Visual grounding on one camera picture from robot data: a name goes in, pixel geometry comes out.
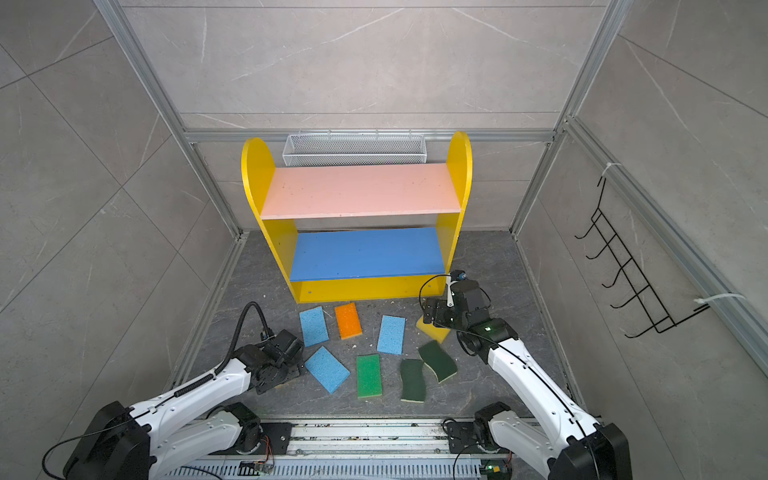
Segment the blue sponge lower left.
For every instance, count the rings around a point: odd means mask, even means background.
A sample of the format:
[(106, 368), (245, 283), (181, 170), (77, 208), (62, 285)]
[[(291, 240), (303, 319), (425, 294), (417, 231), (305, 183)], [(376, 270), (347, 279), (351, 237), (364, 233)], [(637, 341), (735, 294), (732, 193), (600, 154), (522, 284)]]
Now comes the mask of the blue sponge lower left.
[(329, 394), (333, 394), (350, 376), (350, 371), (325, 347), (319, 348), (305, 362), (305, 367)]

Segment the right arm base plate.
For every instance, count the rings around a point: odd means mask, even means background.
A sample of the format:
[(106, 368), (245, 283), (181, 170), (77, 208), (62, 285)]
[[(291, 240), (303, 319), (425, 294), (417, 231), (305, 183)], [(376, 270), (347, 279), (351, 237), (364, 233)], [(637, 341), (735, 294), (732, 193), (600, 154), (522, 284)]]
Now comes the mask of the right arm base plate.
[(452, 454), (496, 454), (498, 448), (491, 448), (489, 444), (482, 444), (475, 432), (473, 422), (457, 421), (453, 418), (444, 419), (441, 428), (448, 439), (449, 451)]

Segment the blue sponge middle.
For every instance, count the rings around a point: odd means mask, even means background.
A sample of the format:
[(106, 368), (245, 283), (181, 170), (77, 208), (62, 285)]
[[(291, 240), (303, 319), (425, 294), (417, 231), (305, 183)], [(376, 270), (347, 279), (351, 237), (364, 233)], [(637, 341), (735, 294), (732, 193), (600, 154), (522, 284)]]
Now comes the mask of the blue sponge middle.
[(384, 315), (381, 322), (377, 351), (391, 355), (401, 355), (405, 325), (405, 318)]

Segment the orange sponge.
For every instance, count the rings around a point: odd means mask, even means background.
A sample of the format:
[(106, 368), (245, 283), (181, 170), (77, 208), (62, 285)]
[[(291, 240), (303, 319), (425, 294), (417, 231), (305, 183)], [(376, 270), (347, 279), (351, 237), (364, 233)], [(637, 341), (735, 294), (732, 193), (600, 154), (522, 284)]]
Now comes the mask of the orange sponge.
[(362, 334), (362, 326), (354, 303), (337, 306), (335, 315), (339, 335), (342, 340), (353, 338)]

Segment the blue sponge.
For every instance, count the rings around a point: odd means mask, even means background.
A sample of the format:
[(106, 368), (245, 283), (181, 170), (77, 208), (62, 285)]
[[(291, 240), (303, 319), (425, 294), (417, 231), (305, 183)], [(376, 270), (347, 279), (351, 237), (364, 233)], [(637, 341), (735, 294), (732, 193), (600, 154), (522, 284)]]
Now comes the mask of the blue sponge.
[(405, 325), (405, 318), (384, 315), (381, 322), (377, 351), (391, 355), (401, 355)]
[(311, 347), (329, 340), (324, 311), (315, 307), (299, 313), (303, 343)]
[(350, 371), (325, 347), (319, 348), (305, 362), (305, 367), (329, 394), (333, 394), (350, 376)]

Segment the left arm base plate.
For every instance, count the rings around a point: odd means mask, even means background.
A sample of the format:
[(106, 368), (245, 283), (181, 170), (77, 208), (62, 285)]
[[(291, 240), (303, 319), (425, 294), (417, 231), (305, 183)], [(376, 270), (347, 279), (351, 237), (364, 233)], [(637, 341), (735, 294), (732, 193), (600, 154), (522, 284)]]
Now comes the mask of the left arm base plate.
[(259, 426), (257, 433), (248, 433), (246, 439), (235, 448), (240, 455), (286, 455), (293, 425), (288, 422), (267, 422)]

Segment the yellow shelf with coloured boards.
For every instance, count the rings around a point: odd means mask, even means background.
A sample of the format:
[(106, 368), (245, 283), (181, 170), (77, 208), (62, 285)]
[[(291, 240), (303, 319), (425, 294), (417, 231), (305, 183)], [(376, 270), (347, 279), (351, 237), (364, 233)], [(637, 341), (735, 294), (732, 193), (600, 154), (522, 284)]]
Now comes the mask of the yellow shelf with coloured boards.
[[(440, 296), (473, 182), (470, 138), (457, 132), (443, 163), (276, 166), (267, 144), (247, 140), (245, 195), (298, 303)], [(433, 215), (426, 227), (300, 232), (306, 219)]]

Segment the yellow sponge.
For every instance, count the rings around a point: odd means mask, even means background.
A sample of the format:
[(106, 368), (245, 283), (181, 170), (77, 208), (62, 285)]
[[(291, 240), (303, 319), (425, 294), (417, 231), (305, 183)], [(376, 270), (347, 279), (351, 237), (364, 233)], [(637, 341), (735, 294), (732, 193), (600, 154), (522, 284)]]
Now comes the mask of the yellow sponge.
[(448, 328), (437, 327), (433, 323), (426, 323), (424, 317), (417, 321), (416, 328), (439, 344), (442, 344), (451, 333), (451, 330)]

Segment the blue sponge upper left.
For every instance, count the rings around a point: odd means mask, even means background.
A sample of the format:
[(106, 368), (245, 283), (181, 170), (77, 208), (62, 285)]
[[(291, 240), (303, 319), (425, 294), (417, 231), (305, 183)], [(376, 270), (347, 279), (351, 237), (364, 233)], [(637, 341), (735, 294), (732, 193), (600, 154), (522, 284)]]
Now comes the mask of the blue sponge upper left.
[(303, 343), (311, 347), (329, 340), (324, 311), (315, 307), (299, 313)]

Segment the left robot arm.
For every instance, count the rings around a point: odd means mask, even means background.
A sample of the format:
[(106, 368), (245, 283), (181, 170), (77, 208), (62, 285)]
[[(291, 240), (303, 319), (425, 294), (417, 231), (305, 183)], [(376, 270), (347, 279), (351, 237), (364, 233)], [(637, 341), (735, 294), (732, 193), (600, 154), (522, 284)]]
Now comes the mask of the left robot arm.
[(262, 394), (300, 373), (303, 343), (281, 330), (230, 349), (215, 368), (146, 401), (102, 407), (63, 468), (66, 479), (157, 479), (210, 453), (251, 454), (265, 444), (260, 418), (237, 396)]

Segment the aluminium mounting rail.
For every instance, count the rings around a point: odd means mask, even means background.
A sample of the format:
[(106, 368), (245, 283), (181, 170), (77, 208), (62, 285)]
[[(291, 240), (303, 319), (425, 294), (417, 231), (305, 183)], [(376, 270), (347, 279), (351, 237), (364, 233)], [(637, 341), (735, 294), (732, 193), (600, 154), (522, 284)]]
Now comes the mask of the aluminium mounting rail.
[(509, 479), (515, 462), (523, 461), (501, 448), (496, 454), (452, 454), (442, 421), (288, 422), (293, 429), (286, 455), (228, 449), (157, 479)]

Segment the bright green sponge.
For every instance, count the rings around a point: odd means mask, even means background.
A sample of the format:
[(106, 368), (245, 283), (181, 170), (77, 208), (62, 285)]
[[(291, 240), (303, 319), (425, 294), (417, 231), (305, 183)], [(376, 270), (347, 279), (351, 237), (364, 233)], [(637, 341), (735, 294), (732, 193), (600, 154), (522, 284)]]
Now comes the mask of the bright green sponge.
[(383, 393), (381, 364), (378, 354), (357, 358), (357, 397), (359, 399), (381, 396)]

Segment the dark green sponge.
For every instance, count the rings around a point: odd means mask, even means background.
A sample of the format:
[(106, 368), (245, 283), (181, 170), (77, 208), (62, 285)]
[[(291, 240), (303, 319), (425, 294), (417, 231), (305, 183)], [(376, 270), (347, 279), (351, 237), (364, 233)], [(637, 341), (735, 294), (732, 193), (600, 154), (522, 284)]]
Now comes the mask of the dark green sponge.
[(418, 359), (405, 359), (400, 363), (402, 382), (401, 400), (404, 402), (424, 403), (426, 400), (426, 382), (423, 374), (424, 362)]
[(418, 349), (421, 360), (436, 376), (437, 382), (442, 383), (458, 373), (458, 367), (453, 358), (448, 355), (437, 340), (432, 340)]

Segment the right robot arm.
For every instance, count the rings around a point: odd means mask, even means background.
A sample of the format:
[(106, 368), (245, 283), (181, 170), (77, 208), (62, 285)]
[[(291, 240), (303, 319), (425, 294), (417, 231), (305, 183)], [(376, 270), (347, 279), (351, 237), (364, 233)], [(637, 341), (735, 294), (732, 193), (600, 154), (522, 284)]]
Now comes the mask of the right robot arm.
[(456, 333), (463, 350), (480, 358), (517, 394), (534, 419), (497, 402), (475, 414), (481, 447), (506, 449), (546, 479), (630, 479), (629, 442), (572, 400), (540, 367), (515, 329), (490, 312), (479, 283), (457, 270), (441, 297), (419, 297), (422, 318)]

